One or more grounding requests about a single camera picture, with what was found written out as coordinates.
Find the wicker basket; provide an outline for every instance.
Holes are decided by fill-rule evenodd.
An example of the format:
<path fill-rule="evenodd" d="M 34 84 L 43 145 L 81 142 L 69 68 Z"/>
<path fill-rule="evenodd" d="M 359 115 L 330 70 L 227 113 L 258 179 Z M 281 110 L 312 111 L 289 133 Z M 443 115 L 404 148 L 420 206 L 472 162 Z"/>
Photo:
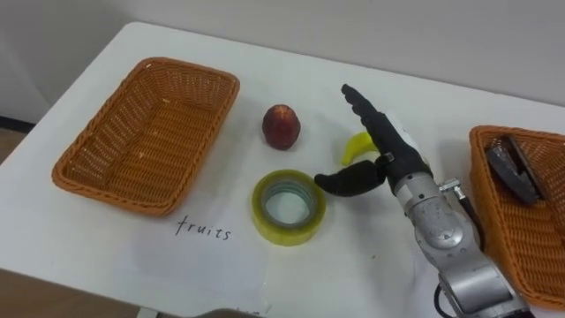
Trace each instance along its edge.
<path fill-rule="evenodd" d="M 512 134 L 547 195 L 527 207 L 489 169 L 485 149 Z M 471 181 L 486 253 L 533 305 L 565 309 L 565 137 L 517 128 L 471 130 Z"/>
<path fill-rule="evenodd" d="M 186 196 L 239 90 L 237 78 L 165 57 L 141 61 L 53 168 L 72 193 L 151 216 Z"/>

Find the robotic arm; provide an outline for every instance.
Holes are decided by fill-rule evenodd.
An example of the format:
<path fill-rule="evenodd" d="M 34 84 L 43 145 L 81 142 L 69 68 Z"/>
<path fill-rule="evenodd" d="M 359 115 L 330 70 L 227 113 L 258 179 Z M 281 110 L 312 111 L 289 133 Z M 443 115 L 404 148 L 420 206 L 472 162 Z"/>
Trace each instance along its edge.
<path fill-rule="evenodd" d="M 317 175 L 316 184 L 328 193 L 354 196 L 390 185 L 404 214 L 414 225 L 416 241 L 427 260 L 439 270 L 440 284 L 460 318 L 534 317 L 522 297 L 499 268 L 482 252 L 474 236 L 473 223 L 482 229 L 456 179 L 437 185 L 419 152 L 408 145 L 388 120 L 357 90 L 343 85 L 342 93 L 353 112 L 371 135 L 381 155 L 375 163 L 355 163 L 334 175 Z M 453 192 L 470 218 L 454 211 L 443 193 Z"/>

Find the tape roll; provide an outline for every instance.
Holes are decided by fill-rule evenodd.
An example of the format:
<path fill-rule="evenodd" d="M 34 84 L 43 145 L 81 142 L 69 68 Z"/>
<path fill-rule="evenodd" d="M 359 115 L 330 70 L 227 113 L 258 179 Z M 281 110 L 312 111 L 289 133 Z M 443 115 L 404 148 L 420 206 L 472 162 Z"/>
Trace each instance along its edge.
<path fill-rule="evenodd" d="M 287 194 L 287 201 L 299 198 L 304 211 L 284 207 L 283 194 Z M 297 170 L 277 170 L 255 186 L 252 208 L 253 223 L 263 238 L 273 244 L 295 246 L 316 233 L 326 213 L 326 201 L 324 193 L 308 175 Z"/>

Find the banana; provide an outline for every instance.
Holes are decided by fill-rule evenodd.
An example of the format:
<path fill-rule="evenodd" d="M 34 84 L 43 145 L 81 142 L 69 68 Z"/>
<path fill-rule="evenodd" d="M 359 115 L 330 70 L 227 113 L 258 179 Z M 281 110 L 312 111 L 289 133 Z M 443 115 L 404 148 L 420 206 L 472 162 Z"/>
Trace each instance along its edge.
<path fill-rule="evenodd" d="M 372 151 L 379 153 L 379 149 L 373 144 L 369 133 L 360 132 L 347 141 L 342 157 L 342 165 L 350 165 L 358 156 Z"/>

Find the table surface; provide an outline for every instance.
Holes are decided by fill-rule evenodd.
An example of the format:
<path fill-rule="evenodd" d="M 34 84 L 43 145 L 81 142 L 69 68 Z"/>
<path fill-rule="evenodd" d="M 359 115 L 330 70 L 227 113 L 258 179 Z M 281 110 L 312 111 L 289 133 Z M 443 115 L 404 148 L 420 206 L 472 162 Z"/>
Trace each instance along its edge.
<path fill-rule="evenodd" d="M 145 57 L 204 64 L 241 81 L 191 194 L 163 219 L 67 193 L 50 177 Z M 345 141 L 362 131 L 340 93 L 343 83 L 395 112 L 438 180 L 459 177 L 467 188 L 473 126 L 565 133 L 565 109 L 553 105 L 132 23 L 0 166 L 0 268 L 181 316 L 222 307 L 268 317 L 437 316 L 436 272 L 386 186 L 355 199 L 328 198 L 320 232 L 302 246 L 272 246 L 252 226 L 249 199 L 263 175 L 340 169 Z M 277 103 L 291 105 L 302 122 L 288 152 L 269 148 L 260 132 L 262 115 Z M 198 231 L 204 226 L 222 231 Z"/>

